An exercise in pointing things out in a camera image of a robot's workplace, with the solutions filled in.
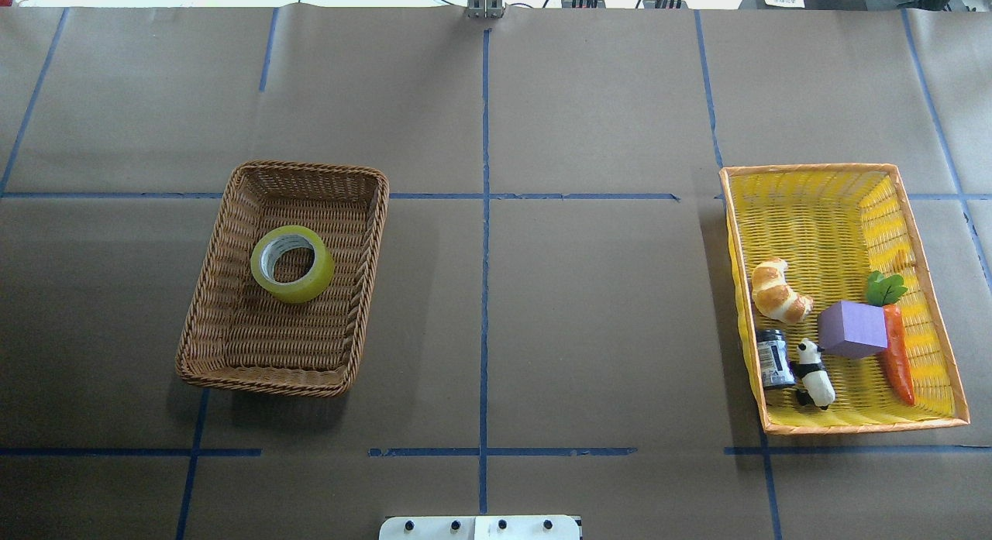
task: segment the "croissant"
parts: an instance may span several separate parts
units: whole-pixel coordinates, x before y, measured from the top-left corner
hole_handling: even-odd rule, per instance
[[[751,298],[765,317],[796,324],[812,311],[812,298],[798,294],[787,285],[788,267],[789,263],[778,257],[759,263],[751,274]]]

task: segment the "can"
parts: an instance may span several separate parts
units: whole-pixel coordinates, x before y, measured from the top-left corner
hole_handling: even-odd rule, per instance
[[[795,385],[796,377],[789,367],[786,334],[778,328],[760,328],[757,338],[762,388],[784,389]]]

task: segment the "red object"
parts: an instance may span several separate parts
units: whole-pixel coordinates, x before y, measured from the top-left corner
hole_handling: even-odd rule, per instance
[[[896,304],[882,307],[885,313],[885,331],[889,335],[889,347],[878,353],[878,363],[882,366],[889,384],[896,390],[903,402],[913,406],[917,403],[913,391],[913,377],[910,374],[910,359],[906,354],[906,328],[903,325],[903,311]]]

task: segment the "roll of tape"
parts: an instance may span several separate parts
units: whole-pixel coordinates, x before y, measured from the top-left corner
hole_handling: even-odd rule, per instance
[[[313,265],[306,275],[293,282],[276,280],[276,262],[287,251],[307,248],[313,252]],[[315,299],[334,276],[334,260],[316,232],[300,225],[280,226],[255,244],[251,253],[251,274],[255,281],[281,302],[301,304]]]

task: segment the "can label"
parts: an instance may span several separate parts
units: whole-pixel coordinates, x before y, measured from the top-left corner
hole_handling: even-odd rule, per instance
[[[758,361],[761,363],[761,386],[780,389],[796,384],[793,370],[789,368],[787,346],[783,340],[766,340],[758,343]]]

